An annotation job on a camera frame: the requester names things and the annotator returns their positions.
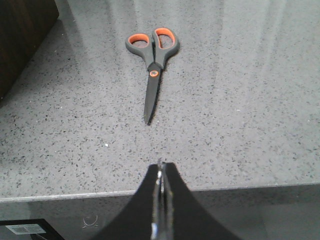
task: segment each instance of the orange and gray scissors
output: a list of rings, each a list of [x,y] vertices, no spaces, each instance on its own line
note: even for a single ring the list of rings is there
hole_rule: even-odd
[[[162,46],[159,38],[161,35],[166,35],[171,39],[171,46]],[[134,45],[135,42],[139,41],[146,42],[146,45],[143,47]],[[177,53],[180,44],[176,35],[170,29],[161,27],[155,29],[152,36],[145,33],[131,35],[126,40],[125,46],[131,53],[144,59],[149,73],[144,103],[144,121],[150,125],[157,103],[162,71],[165,69],[167,60]]]

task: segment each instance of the barcode sticker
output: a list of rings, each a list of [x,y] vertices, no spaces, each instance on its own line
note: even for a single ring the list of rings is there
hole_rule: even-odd
[[[16,235],[46,233],[38,224],[6,225],[6,228]]]

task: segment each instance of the black blade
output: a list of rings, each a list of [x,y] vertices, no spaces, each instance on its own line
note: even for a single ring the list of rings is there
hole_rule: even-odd
[[[144,121],[146,124],[150,125],[157,104],[162,70],[155,63],[153,63],[149,66],[148,71],[149,79],[146,87],[144,103]]]

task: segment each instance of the scissor handle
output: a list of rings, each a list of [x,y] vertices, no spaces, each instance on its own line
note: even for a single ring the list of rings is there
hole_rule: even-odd
[[[161,41],[159,39],[160,35],[166,35],[172,40],[172,45],[169,47],[161,47]],[[176,35],[168,28],[160,27],[155,29],[152,32],[152,37],[154,39],[154,50],[155,50],[155,59],[154,61],[164,69],[166,66],[167,60],[176,54],[179,50],[180,43]]]
[[[137,41],[146,42],[146,46],[143,46],[143,47],[134,46],[133,43]],[[131,53],[142,57],[145,61],[147,68],[149,67],[150,64],[152,64],[155,61],[152,40],[149,35],[145,33],[133,34],[127,38],[127,40],[125,41],[125,46]]]

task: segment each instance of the quartz countertop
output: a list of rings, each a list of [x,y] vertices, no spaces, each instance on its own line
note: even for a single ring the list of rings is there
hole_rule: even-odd
[[[0,103],[0,201],[132,194],[158,160],[194,191],[320,182],[320,1],[56,3]],[[158,27],[180,50],[147,126],[125,40]]]

